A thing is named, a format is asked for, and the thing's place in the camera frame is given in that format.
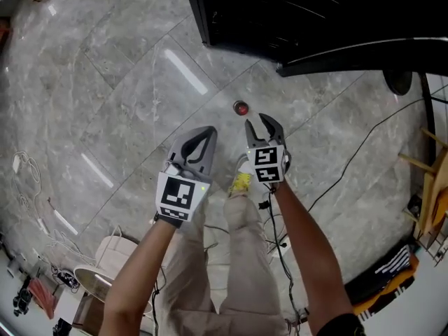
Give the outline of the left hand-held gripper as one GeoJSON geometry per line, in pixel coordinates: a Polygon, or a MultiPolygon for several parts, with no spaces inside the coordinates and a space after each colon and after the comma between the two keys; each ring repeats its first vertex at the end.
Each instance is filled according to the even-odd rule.
{"type": "Polygon", "coordinates": [[[211,167],[218,133],[213,126],[191,129],[174,140],[158,174],[157,213],[190,222],[211,187],[211,167]]]}

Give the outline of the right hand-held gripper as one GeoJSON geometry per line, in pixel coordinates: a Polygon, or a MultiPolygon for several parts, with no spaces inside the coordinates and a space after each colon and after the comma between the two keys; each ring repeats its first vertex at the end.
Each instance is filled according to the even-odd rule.
{"type": "Polygon", "coordinates": [[[270,115],[260,113],[260,119],[269,133],[269,140],[259,139],[249,119],[244,123],[248,161],[259,183],[280,183],[284,180],[287,164],[291,161],[284,148],[284,129],[270,115]]]}

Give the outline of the black cabinet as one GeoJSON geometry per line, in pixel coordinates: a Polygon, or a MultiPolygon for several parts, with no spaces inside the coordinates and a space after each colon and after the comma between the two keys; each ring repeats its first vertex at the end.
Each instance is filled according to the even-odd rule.
{"type": "Polygon", "coordinates": [[[448,77],[448,0],[189,0],[204,45],[283,77],[396,70],[448,77]]]}

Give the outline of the person's right forearm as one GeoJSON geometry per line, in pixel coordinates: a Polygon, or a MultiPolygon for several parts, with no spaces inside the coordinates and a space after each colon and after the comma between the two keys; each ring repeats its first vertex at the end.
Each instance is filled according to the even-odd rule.
{"type": "Polygon", "coordinates": [[[275,187],[291,248],[308,299],[308,322],[313,335],[331,320],[351,314],[353,307],[334,251],[317,222],[286,181],[275,187]]]}

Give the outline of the person's left forearm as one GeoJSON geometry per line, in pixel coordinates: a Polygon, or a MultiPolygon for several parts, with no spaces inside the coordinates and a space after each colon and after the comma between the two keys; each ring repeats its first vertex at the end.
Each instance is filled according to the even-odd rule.
{"type": "Polygon", "coordinates": [[[144,310],[176,228],[158,220],[129,257],[106,296],[99,336],[139,336],[144,310]]]}

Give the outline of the white yellow-laced shoe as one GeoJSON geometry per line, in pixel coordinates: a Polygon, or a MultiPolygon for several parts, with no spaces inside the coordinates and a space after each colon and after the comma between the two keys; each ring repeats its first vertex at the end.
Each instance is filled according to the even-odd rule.
{"type": "Polygon", "coordinates": [[[250,190],[253,176],[254,171],[247,155],[242,155],[237,162],[235,175],[229,187],[228,195],[233,197],[247,194],[250,190]]]}

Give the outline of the black wrist band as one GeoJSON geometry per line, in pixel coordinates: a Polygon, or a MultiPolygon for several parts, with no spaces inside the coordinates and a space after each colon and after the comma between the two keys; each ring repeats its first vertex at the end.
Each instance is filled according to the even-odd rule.
{"type": "Polygon", "coordinates": [[[159,213],[156,213],[153,220],[155,222],[157,221],[164,221],[170,225],[173,225],[176,229],[179,229],[182,226],[183,220],[178,218],[172,218],[169,216],[161,215],[159,213]]]}

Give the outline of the white power strip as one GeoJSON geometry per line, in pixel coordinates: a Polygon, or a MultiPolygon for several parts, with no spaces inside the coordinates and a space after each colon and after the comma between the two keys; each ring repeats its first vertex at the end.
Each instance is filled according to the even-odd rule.
{"type": "Polygon", "coordinates": [[[280,258],[291,248],[291,243],[289,239],[284,239],[279,243],[278,246],[274,245],[273,251],[271,252],[273,258],[280,258]]]}

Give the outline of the beige trousers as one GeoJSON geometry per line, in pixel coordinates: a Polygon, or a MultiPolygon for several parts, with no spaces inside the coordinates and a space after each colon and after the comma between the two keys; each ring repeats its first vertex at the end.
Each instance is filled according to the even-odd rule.
{"type": "Polygon", "coordinates": [[[211,300],[204,214],[177,230],[163,260],[167,284],[155,300],[158,336],[288,336],[258,210],[234,192],[223,215],[230,234],[227,296],[211,300]]]}

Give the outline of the round wooden stool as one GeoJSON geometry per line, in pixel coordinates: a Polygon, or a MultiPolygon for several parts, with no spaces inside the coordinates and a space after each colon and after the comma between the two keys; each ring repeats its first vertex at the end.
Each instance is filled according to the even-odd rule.
{"type": "Polygon", "coordinates": [[[95,267],[91,265],[78,265],[73,274],[78,283],[98,300],[105,302],[107,294],[122,266],[107,265],[95,267]]]}

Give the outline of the wooden chair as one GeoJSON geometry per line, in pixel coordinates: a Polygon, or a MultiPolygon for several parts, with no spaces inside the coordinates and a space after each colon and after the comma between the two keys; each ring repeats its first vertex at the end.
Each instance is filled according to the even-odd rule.
{"type": "Polygon", "coordinates": [[[399,158],[423,170],[423,190],[403,209],[414,223],[413,238],[439,265],[448,253],[448,143],[423,128],[422,133],[441,146],[428,165],[404,154],[399,158]]]}

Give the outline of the striped orange black bag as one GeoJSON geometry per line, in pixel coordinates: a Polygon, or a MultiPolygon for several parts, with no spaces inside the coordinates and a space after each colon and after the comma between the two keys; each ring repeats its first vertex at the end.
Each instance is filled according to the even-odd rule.
{"type": "Polygon", "coordinates": [[[345,285],[353,312],[360,321],[378,314],[414,283],[418,250],[416,243],[401,241],[345,285]]]}

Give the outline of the black shirt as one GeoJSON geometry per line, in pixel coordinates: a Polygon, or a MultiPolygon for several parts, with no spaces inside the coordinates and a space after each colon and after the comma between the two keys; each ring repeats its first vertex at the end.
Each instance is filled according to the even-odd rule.
{"type": "Polygon", "coordinates": [[[354,314],[342,314],[327,322],[316,336],[366,336],[363,324],[354,314]]]}

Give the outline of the red cloth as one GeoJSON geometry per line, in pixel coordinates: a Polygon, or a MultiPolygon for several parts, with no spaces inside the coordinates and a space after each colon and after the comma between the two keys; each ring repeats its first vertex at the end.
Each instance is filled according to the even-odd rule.
{"type": "Polygon", "coordinates": [[[28,285],[28,290],[32,294],[37,305],[42,308],[47,317],[54,318],[56,298],[47,287],[37,278],[32,278],[28,285]]]}

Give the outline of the red stool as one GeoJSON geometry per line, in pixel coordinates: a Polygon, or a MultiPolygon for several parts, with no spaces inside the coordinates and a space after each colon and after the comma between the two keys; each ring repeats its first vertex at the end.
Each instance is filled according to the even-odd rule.
{"type": "Polygon", "coordinates": [[[9,17],[0,17],[0,53],[6,45],[11,30],[11,19],[9,17]]]}

